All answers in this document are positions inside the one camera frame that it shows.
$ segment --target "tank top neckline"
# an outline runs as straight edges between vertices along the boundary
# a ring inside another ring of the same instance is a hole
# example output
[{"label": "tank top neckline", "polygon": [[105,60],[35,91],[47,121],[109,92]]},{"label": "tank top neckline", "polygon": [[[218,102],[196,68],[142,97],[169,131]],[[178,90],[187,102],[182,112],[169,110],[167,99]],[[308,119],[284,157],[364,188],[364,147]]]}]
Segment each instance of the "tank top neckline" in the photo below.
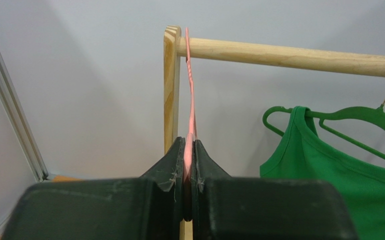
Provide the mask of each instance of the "tank top neckline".
[{"label": "tank top neckline", "polygon": [[[384,167],[376,166],[368,162],[359,160],[358,158],[348,155],[330,146],[323,140],[321,140],[317,135],[314,120],[311,117],[305,116],[306,111],[309,111],[309,110],[310,109],[307,107],[297,106],[291,112],[290,121],[288,123],[287,130],[280,142],[280,147],[282,146],[283,148],[282,152],[284,152],[284,149],[286,149],[287,145],[289,145],[292,128],[294,125],[296,125],[297,129],[302,135],[302,138],[308,144],[310,144],[316,150],[318,150],[321,154],[333,160],[339,161],[342,164],[342,166],[344,166],[345,168],[351,171],[354,171],[358,174],[361,174],[385,183]],[[276,150],[274,155],[278,155],[278,154],[283,154],[283,153]],[[273,164],[273,163],[270,163],[270,160],[268,160],[268,164],[264,164],[264,165],[266,165],[267,167],[269,167],[268,165],[272,165],[272,167],[275,167],[279,163],[278,161],[277,163],[274,162],[275,164]]]}]

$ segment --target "hanger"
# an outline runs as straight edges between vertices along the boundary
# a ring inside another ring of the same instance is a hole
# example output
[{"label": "hanger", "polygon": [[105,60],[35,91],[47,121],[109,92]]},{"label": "hanger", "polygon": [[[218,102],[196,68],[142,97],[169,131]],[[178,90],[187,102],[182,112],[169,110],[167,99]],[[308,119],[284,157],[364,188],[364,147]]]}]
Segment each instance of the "hanger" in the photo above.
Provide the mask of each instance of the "hanger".
[{"label": "hanger", "polygon": [[[368,122],[368,123],[371,123],[371,124],[374,124],[376,126],[378,126],[379,128],[383,129],[385,131],[385,112],[384,112],[384,106],[385,106],[385,100],[383,101],[383,103],[376,109],[374,108],[370,108],[370,107],[365,107],[365,106],[353,106],[353,107],[347,107],[347,108],[344,108],[342,110],[339,110],[339,111],[336,111],[336,112],[332,112],[332,113],[324,113],[324,112],[317,112],[317,111],[306,111],[305,113],[305,116],[306,117],[310,117],[310,118],[317,118],[319,119],[318,121],[318,125],[380,157],[381,159],[384,159],[385,160],[385,154],[381,153],[380,151],[374,149],[374,148],[371,148],[370,146],[367,146],[365,145],[364,143],[361,143],[341,132],[338,132],[336,130],[334,130],[333,128],[331,127],[328,127],[327,125],[324,125],[324,120],[344,120],[344,119],[356,119],[356,120],[362,120],[362,121],[365,121],[365,122]],[[275,113],[275,112],[282,112],[282,113],[292,113],[292,110],[293,108],[289,108],[289,109],[286,109],[282,106],[274,106],[274,107],[271,107],[270,109],[268,109],[264,114],[263,114],[263,117],[262,117],[262,121],[263,121],[263,124],[271,131],[273,131],[274,133],[280,135],[280,136],[283,136],[284,135],[284,132],[282,132],[280,129],[276,128],[275,126],[271,125],[268,123],[268,116],[271,115],[272,113]]]}]

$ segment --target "wooden pole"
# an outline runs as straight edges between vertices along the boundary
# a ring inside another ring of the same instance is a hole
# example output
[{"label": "wooden pole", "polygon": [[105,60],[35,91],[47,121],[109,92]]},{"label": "wooden pole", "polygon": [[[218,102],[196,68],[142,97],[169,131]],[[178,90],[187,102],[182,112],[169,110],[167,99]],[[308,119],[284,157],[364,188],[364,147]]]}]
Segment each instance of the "wooden pole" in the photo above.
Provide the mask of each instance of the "wooden pole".
[{"label": "wooden pole", "polygon": [[[177,42],[177,53],[187,54],[185,39]],[[334,73],[385,78],[385,56],[324,51],[298,47],[190,38],[192,58],[260,64]]]},{"label": "wooden pole", "polygon": [[180,37],[181,28],[179,26],[168,26],[164,31],[164,153],[168,152],[178,136],[179,70],[181,58],[177,54],[177,42]]}]

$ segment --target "metal frame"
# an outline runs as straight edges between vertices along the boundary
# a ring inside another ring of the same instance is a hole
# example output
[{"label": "metal frame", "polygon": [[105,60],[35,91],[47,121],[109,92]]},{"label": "metal frame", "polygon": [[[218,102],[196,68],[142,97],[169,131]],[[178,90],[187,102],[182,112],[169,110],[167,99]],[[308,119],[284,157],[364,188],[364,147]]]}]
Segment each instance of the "metal frame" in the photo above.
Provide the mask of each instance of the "metal frame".
[{"label": "metal frame", "polygon": [[48,176],[48,171],[34,140],[32,131],[18,100],[8,70],[0,54],[0,99],[12,123],[19,143],[25,153],[34,177],[40,183]]}]

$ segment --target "green tank top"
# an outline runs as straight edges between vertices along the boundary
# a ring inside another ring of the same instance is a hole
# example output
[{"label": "green tank top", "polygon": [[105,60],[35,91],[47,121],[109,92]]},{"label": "green tank top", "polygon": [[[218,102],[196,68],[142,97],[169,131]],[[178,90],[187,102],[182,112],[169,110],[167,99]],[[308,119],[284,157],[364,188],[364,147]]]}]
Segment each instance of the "green tank top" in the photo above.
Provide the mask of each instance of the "green tank top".
[{"label": "green tank top", "polygon": [[328,181],[345,200],[360,238],[385,240],[385,168],[320,140],[307,110],[293,109],[279,146],[260,166],[260,177]]}]

